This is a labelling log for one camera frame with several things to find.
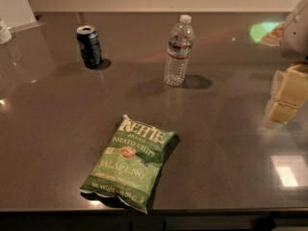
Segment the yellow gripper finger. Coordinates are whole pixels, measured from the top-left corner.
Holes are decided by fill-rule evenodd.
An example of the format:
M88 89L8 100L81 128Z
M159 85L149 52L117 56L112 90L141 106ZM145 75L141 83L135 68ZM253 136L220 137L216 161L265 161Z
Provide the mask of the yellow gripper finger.
M281 106L277 99L276 95L278 94L281 84L283 81L283 71L277 70L272 78L271 89L270 89L270 99L265 108L263 124L269 129L275 129L281 124L284 124L283 112L284 107Z
M276 99L284 107L283 120L287 123L308 100L308 64L294 64L283 71Z

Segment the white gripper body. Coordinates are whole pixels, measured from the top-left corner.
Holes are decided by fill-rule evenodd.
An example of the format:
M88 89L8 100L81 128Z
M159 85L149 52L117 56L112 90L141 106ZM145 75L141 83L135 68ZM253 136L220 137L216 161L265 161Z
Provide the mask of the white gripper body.
M284 21L280 51L290 62L308 63L308 0L300 0Z

